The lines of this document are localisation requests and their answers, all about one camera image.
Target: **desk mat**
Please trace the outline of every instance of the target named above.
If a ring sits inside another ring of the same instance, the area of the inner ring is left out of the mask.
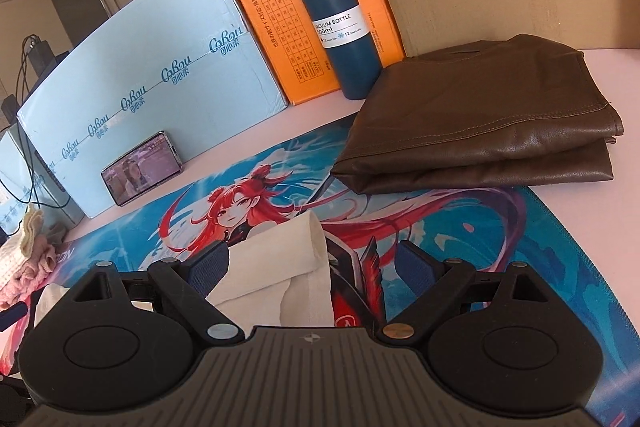
[[[350,291],[366,304],[364,312],[354,309],[348,295],[344,299],[333,289],[338,326],[390,319],[415,300],[396,271],[395,247],[402,239],[438,259],[460,257],[478,269],[501,271],[511,261],[526,261],[602,346],[604,370],[588,411],[605,427],[635,422],[638,334],[598,270],[533,192],[517,187],[354,194],[329,176],[352,122],[353,116],[343,118],[271,147],[65,245],[47,282],[71,286],[98,260],[132,271],[170,255],[185,259],[214,239],[234,244],[264,222],[282,223],[312,209],[331,239],[334,267],[347,282],[351,277]],[[376,255],[367,250],[372,237]],[[358,270],[364,285],[354,282]],[[26,327],[26,317],[14,327],[0,372],[12,367]]]

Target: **phone screen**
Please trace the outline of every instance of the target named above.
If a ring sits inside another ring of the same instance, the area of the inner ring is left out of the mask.
[[[118,206],[178,174],[182,169],[164,133],[156,134],[102,171]]]

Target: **pink towel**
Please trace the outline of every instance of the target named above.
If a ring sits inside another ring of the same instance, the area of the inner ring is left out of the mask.
[[[47,236],[36,236],[31,257],[0,289],[0,310],[5,310],[18,301],[24,301],[39,288],[55,267],[56,250],[47,242]]]

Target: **grooved surface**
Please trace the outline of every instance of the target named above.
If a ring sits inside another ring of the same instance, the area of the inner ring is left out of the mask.
[[[257,328],[209,349],[183,386],[140,409],[75,415],[40,407],[22,427],[597,427],[586,413],[513,420],[444,393],[409,349],[361,328]]]

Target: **table surface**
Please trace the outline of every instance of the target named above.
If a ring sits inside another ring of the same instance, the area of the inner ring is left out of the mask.
[[[625,135],[609,145],[611,182],[534,187],[609,283],[636,329],[640,330],[640,50],[588,50],[585,60],[596,84],[616,108]],[[85,218],[67,235],[71,241],[169,192],[221,171],[284,140],[359,110],[362,102],[334,92],[278,115],[187,162],[184,171],[124,207]]]

